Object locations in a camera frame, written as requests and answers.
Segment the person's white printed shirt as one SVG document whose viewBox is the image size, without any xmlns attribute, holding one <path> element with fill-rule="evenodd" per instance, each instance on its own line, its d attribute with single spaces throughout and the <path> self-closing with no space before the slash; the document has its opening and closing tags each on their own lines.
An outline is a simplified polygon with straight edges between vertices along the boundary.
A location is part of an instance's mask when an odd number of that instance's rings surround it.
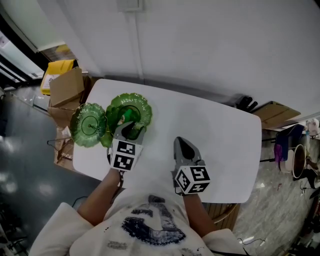
<svg viewBox="0 0 320 256">
<path fill-rule="evenodd" d="M 229 229 L 198 235 L 180 196 L 123 191 L 92 225 L 63 202 L 35 239 L 29 256 L 220 256 L 246 252 Z"/>
</svg>

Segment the blue chair purple cloth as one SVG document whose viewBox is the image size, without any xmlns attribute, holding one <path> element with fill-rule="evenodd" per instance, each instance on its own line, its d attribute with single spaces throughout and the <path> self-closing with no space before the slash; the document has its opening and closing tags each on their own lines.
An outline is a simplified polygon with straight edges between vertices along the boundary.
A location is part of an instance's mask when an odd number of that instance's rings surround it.
<svg viewBox="0 0 320 256">
<path fill-rule="evenodd" d="M 295 147 L 296 142 L 301 138 L 305 126 L 295 124 L 289 128 L 279 131 L 275 137 L 263 139 L 262 142 L 270 142 L 274 144 L 273 153 L 274 158 L 260 160 L 263 162 L 285 162 L 288 160 L 289 149 L 291 146 Z"/>
</svg>

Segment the person's right forearm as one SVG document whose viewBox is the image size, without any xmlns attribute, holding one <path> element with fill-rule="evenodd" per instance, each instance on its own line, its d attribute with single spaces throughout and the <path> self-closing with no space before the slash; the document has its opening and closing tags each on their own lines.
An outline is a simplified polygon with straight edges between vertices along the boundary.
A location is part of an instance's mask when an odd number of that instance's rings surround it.
<svg viewBox="0 0 320 256">
<path fill-rule="evenodd" d="M 218 230 L 197 194 L 185 195 L 183 202 L 189 225 L 200 237 Z"/>
</svg>

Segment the person's left forearm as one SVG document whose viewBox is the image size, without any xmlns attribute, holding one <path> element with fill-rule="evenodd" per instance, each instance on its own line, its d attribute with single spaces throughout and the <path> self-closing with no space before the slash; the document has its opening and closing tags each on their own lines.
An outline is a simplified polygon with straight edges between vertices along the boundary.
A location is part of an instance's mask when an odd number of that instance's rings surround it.
<svg viewBox="0 0 320 256">
<path fill-rule="evenodd" d="M 112 205 L 113 198 L 121 189 L 122 176 L 111 168 L 95 190 L 77 209 L 78 214 L 93 226 L 100 224 Z"/>
</svg>

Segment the white round tub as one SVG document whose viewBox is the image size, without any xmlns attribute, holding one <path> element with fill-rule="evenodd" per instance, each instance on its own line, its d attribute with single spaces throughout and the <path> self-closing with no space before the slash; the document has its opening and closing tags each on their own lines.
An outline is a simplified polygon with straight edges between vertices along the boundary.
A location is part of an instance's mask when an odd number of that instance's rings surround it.
<svg viewBox="0 0 320 256">
<path fill-rule="evenodd" d="M 279 163 L 279 169 L 284 174 L 291 173 L 293 170 L 293 164 L 294 164 L 294 151 L 290 149 L 288 151 L 287 160 L 281 161 Z"/>
</svg>

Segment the black framed glass door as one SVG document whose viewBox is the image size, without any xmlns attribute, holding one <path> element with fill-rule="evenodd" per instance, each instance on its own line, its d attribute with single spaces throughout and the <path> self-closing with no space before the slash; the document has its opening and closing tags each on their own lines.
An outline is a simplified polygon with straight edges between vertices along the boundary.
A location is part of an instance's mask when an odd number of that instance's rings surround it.
<svg viewBox="0 0 320 256">
<path fill-rule="evenodd" d="M 39 52 L 0 4 L 0 80 L 5 87 L 41 83 L 48 59 Z"/>
</svg>

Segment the pale fabric bundle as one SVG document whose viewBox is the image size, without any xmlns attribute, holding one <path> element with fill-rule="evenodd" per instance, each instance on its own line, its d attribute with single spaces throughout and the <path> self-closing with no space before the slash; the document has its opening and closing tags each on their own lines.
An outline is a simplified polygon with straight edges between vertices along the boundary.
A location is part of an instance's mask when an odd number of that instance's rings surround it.
<svg viewBox="0 0 320 256">
<path fill-rule="evenodd" d="M 308 135 L 312 138 L 320 135 L 320 121 L 316 118 L 306 121 Z"/>
</svg>

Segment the round glass-top table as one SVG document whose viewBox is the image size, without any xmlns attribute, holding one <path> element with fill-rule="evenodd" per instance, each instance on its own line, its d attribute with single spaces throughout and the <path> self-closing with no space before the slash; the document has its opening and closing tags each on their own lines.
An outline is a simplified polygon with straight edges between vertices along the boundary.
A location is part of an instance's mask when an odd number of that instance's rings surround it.
<svg viewBox="0 0 320 256">
<path fill-rule="evenodd" d="M 299 144 L 296 146 L 293 155 L 292 175 L 298 179 L 305 169 L 306 165 L 306 148 Z"/>
</svg>

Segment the small green bottle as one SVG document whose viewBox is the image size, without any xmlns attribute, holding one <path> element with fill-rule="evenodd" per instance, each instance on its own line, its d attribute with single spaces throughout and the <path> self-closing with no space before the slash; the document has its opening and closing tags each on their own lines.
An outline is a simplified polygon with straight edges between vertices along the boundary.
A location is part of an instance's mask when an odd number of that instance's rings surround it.
<svg viewBox="0 0 320 256">
<path fill-rule="evenodd" d="M 120 117 L 117 125 L 120 126 L 120 125 L 122 125 L 122 124 L 124 124 L 124 123 L 129 122 L 130 119 L 131 119 L 132 112 L 133 112 L 132 109 L 131 109 L 131 108 L 128 108 L 128 109 L 122 114 L 122 116 Z"/>
</svg>

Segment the yellow lidded bin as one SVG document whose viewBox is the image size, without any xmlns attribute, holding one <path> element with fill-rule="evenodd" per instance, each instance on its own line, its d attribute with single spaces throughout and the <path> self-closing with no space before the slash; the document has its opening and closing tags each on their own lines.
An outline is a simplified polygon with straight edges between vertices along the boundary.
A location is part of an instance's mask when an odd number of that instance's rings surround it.
<svg viewBox="0 0 320 256">
<path fill-rule="evenodd" d="M 40 85 L 41 93 L 45 96 L 50 96 L 50 82 L 78 66 L 76 59 L 49 62 Z"/>
</svg>

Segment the green tiered glass dish stand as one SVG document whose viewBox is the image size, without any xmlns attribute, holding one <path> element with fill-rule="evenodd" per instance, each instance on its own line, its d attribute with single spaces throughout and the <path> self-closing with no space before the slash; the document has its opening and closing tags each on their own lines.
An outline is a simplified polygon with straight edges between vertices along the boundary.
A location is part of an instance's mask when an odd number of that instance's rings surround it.
<svg viewBox="0 0 320 256">
<path fill-rule="evenodd" d="M 101 143 L 103 147 L 109 148 L 118 121 L 129 108 L 132 109 L 130 121 L 135 121 L 135 125 L 127 139 L 134 140 L 140 128 L 147 128 L 153 117 L 148 100 L 137 93 L 123 93 L 116 96 L 106 109 L 97 103 L 80 105 L 70 121 L 72 140 L 81 147 L 91 148 Z"/>
</svg>

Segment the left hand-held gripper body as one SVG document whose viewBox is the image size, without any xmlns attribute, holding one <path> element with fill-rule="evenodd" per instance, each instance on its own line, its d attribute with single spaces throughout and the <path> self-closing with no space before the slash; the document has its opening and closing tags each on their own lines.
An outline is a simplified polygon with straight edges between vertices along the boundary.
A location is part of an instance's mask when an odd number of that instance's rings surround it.
<svg viewBox="0 0 320 256">
<path fill-rule="evenodd" d="M 111 168 L 130 172 L 134 169 L 142 151 L 143 145 L 113 138 L 107 150 L 107 159 Z"/>
</svg>

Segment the small open cardboard box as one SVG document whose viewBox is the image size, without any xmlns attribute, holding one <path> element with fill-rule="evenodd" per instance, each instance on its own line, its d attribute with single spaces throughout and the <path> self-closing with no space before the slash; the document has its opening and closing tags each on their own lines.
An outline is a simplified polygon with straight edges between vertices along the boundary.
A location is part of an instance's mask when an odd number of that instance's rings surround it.
<svg viewBox="0 0 320 256">
<path fill-rule="evenodd" d="M 75 67 L 49 82 L 50 105 L 60 107 L 80 96 L 84 91 L 82 69 Z"/>
</svg>

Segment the large cardboard box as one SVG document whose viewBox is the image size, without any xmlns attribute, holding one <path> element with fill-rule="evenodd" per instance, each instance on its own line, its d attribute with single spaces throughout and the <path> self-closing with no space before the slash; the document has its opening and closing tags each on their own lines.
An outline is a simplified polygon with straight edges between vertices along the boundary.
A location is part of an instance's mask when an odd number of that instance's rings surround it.
<svg viewBox="0 0 320 256">
<path fill-rule="evenodd" d="M 83 77 L 84 91 L 80 94 L 79 97 L 59 107 L 52 107 L 51 105 L 48 106 L 48 114 L 53 118 L 54 122 L 56 123 L 55 139 L 71 137 L 69 128 L 72 115 L 76 112 L 76 109 L 80 105 L 86 102 L 97 80 L 97 77 Z M 60 144 L 60 142 L 57 142 L 55 145 L 59 147 Z M 73 166 L 73 152 L 74 142 L 72 140 L 72 144 L 66 145 L 63 150 L 58 152 L 54 150 L 53 163 L 67 170 L 75 171 L 75 168 Z"/>
</svg>

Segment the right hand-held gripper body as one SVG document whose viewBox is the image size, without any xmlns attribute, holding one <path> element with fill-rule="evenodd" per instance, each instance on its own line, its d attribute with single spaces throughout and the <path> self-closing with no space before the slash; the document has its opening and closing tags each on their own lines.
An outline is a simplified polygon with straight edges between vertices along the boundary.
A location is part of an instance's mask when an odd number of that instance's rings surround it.
<svg viewBox="0 0 320 256">
<path fill-rule="evenodd" d="M 173 186 L 181 196 L 202 193 L 210 183 L 211 178 L 203 160 L 181 165 L 173 172 Z"/>
</svg>

